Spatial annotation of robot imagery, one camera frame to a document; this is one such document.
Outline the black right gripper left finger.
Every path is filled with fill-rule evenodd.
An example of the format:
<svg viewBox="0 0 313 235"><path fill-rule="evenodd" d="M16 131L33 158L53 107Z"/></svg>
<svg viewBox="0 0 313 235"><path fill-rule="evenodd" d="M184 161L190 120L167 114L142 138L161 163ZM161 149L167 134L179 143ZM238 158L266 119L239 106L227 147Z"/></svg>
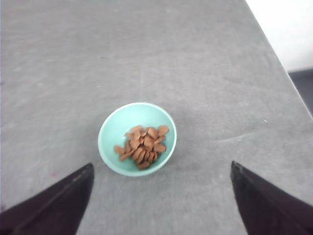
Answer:
<svg viewBox="0 0 313 235"><path fill-rule="evenodd" d="M37 195L1 212L2 235L74 235L94 182L87 164Z"/></svg>

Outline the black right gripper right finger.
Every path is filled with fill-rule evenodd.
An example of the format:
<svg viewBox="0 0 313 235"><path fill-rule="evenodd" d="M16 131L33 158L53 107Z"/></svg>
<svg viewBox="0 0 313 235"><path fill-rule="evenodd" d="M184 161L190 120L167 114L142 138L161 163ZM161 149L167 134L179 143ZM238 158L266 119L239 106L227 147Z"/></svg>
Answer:
<svg viewBox="0 0 313 235"><path fill-rule="evenodd" d="M238 210L249 235L311 235L313 207L245 168L231 163Z"/></svg>

